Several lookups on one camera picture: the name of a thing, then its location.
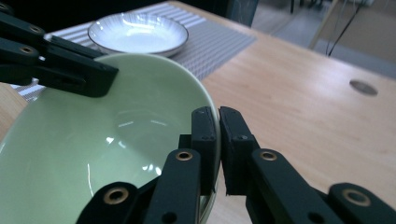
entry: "white plate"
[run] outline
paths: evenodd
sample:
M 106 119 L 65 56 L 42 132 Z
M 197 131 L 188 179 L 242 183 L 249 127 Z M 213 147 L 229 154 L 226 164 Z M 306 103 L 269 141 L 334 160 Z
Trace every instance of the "white plate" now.
M 105 53 L 153 53 L 169 57 L 187 42 L 186 28 L 164 17 L 120 13 L 94 22 L 88 36 Z

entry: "striped placemat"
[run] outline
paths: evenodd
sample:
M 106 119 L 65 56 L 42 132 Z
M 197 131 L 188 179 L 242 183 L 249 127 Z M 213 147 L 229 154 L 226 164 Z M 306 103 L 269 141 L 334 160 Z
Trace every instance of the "striped placemat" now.
M 256 40 L 254 36 L 239 33 L 167 3 L 141 8 L 134 10 L 134 12 L 163 16 L 178 21 L 187 28 L 189 40 L 183 50 L 172 56 L 171 59 L 186 67 L 198 79 L 203 79 L 211 74 Z M 82 46 L 97 49 L 87 33 L 91 24 L 91 22 L 87 22 L 51 33 L 46 37 L 57 35 Z M 31 101 L 44 89 L 36 83 L 35 80 L 30 86 L 11 86 L 27 101 Z

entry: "gray placemat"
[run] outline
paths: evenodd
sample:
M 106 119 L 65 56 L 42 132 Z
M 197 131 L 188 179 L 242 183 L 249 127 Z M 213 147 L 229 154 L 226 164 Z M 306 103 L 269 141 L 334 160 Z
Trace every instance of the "gray placemat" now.
M 187 28 L 189 40 L 183 50 L 172 56 L 171 59 L 186 67 L 198 79 L 203 79 L 211 74 L 256 40 L 254 36 L 239 33 L 167 3 L 138 9 L 134 12 L 164 16 L 178 21 Z M 46 38 L 57 35 L 85 47 L 97 49 L 87 33 L 91 24 L 91 22 L 87 22 L 70 27 L 51 33 Z M 37 85 L 36 82 L 26 87 L 11 86 L 28 101 L 35 99 L 43 90 L 43 87 Z

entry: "light green ceramic bowl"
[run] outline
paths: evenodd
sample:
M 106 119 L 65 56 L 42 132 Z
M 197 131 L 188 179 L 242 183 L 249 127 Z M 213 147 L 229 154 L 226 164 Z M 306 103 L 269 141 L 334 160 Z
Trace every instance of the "light green ceramic bowl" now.
M 8 131 L 0 145 L 1 223 L 75 223 L 104 185 L 139 188 L 160 175 L 179 135 L 191 133 L 194 109 L 209 105 L 217 118 L 201 83 L 166 58 L 97 61 L 120 69 L 108 95 L 46 89 Z M 202 199 L 202 219 L 213 199 Z

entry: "floor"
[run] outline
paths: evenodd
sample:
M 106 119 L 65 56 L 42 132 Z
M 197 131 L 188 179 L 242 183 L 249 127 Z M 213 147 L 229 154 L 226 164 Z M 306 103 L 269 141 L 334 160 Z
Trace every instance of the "floor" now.
M 298 7 L 299 0 L 295 0 L 294 12 L 290 14 L 290 0 L 260 0 L 252 28 L 308 48 L 331 5 L 330 1 L 325 0 L 321 7 L 315 5 L 308 8 L 309 3 L 305 0 L 304 6 Z M 325 54 L 329 44 L 332 45 L 328 41 L 319 40 L 314 51 Z M 356 50 L 337 46 L 332 57 L 386 77 L 396 78 L 396 64 Z

